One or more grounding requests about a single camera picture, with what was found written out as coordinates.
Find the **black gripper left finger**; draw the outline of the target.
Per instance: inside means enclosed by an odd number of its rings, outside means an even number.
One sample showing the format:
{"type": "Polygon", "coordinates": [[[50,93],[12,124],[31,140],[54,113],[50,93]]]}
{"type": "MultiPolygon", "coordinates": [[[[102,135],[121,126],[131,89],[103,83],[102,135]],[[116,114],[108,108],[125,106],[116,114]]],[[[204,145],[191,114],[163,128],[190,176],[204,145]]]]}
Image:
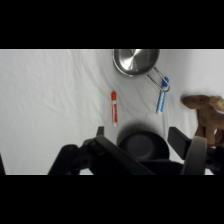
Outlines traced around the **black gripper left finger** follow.
{"type": "Polygon", "coordinates": [[[79,175],[89,169],[94,175],[153,175],[153,172],[133,159],[104,136],[99,126],[96,136],[78,147],[63,146],[56,156],[49,175],[79,175]]]}

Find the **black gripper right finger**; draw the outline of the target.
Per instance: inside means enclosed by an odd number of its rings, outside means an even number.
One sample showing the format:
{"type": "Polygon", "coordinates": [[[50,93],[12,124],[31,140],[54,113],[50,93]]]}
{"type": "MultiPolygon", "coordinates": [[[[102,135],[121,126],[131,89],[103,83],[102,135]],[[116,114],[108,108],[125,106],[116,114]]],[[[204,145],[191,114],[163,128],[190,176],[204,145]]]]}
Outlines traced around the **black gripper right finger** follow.
{"type": "Polygon", "coordinates": [[[224,175],[224,145],[209,147],[204,137],[189,139],[176,127],[169,128],[167,141],[184,161],[182,175],[204,175],[206,169],[224,175]]]}

